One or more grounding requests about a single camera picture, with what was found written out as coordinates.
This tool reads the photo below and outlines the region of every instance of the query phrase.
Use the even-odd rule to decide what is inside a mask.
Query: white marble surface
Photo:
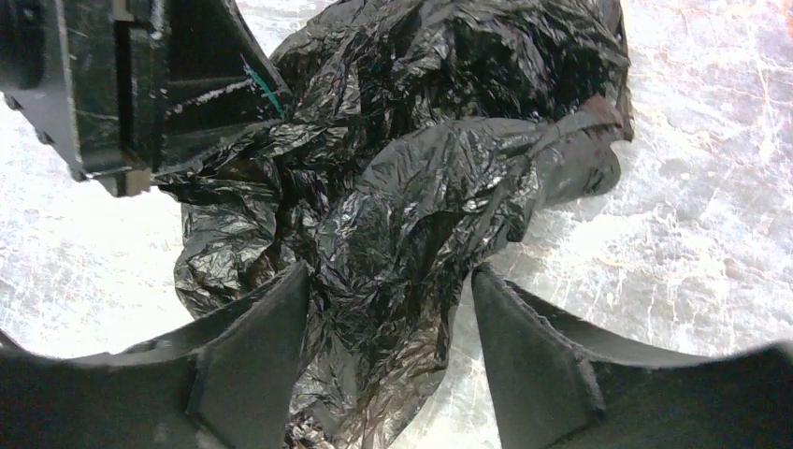
[[[244,0],[266,51],[328,4]],[[787,0],[624,0],[635,129],[609,195],[537,215],[493,262],[619,334],[718,355],[793,338],[793,11]],[[0,108],[0,326],[25,348],[116,351],[189,321],[179,207],[72,182]],[[438,393],[393,447],[497,448],[469,295]]]

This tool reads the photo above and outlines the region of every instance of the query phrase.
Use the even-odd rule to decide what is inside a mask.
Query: black plastic bag
[[[161,180],[184,204],[178,293],[199,316],[309,262],[287,444],[384,448],[440,383],[468,272],[537,208],[618,181],[621,9],[352,0],[272,61],[294,115]]]

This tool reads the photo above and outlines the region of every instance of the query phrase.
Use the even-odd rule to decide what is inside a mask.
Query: crumpled plastic
[[[468,273],[608,192],[631,139],[618,0],[342,0],[271,55],[296,98],[191,170],[194,316],[297,260],[312,311],[285,447],[382,449],[438,387]]]

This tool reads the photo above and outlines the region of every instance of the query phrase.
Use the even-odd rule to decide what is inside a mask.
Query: green wire
[[[259,87],[261,87],[262,90],[265,91],[265,94],[267,94],[267,99],[270,100],[270,103],[272,103],[272,105],[275,107],[275,110],[278,111],[282,119],[285,118],[285,114],[283,113],[283,108],[281,107],[281,103],[278,102],[278,98],[276,98],[275,94],[272,92],[272,90],[270,90],[270,86],[268,86],[267,83],[264,80],[262,80],[262,77],[260,77],[259,74],[253,71],[253,69],[248,64],[248,62],[245,61],[244,57],[242,58],[242,62],[245,64],[245,71],[248,72],[248,75],[251,76],[253,82],[258,84]]]

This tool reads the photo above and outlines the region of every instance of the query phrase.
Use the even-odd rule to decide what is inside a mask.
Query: black plastic bracket
[[[0,446],[281,449],[308,272],[121,354],[55,360],[0,339]]]
[[[0,0],[0,90],[114,196],[292,107],[233,0]]]
[[[720,359],[624,339],[473,274],[504,449],[793,447],[793,345]]]

